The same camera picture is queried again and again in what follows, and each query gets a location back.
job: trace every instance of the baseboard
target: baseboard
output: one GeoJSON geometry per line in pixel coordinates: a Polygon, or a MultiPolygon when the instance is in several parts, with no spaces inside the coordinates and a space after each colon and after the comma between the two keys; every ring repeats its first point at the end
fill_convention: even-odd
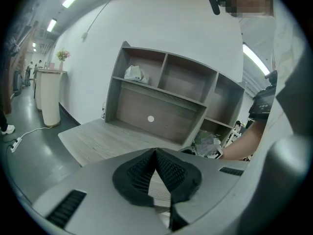
{"type": "Polygon", "coordinates": [[[68,113],[68,111],[63,107],[62,104],[60,104],[60,102],[59,102],[59,106],[60,106],[60,108],[64,111],[64,113],[65,113],[71,120],[74,121],[74,123],[75,123],[77,126],[81,125],[75,118],[72,117],[72,115],[71,115],[70,113],[68,113]]]}

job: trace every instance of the white sneaker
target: white sneaker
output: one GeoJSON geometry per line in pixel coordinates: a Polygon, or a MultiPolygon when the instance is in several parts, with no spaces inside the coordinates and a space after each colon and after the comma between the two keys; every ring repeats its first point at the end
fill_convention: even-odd
{"type": "Polygon", "coordinates": [[[6,131],[2,131],[2,134],[5,135],[5,134],[12,134],[15,130],[15,127],[14,125],[8,125],[8,128],[6,128],[6,131]]]}

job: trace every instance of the power strip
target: power strip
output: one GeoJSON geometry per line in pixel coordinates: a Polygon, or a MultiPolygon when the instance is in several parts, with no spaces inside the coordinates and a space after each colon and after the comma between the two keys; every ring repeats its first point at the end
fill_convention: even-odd
{"type": "Polygon", "coordinates": [[[19,147],[20,143],[22,142],[22,139],[21,138],[17,138],[17,141],[14,142],[13,145],[13,148],[11,148],[11,152],[15,152],[15,150],[19,147]]]}

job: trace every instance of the vase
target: vase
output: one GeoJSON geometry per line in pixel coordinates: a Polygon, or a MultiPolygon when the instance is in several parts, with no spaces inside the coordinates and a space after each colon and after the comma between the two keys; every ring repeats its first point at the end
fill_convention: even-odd
{"type": "Polygon", "coordinates": [[[59,70],[63,71],[63,61],[60,62],[59,70]]]}

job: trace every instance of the person's arm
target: person's arm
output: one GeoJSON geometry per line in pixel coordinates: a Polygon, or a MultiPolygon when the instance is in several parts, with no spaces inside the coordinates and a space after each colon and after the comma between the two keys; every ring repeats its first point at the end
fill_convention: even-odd
{"type": "Polygon", "coordinates": [[[265,122],[255,121],[234,143],[223,149],[221,159],[239,160],[253,154],[260,143],[265,122]]]}

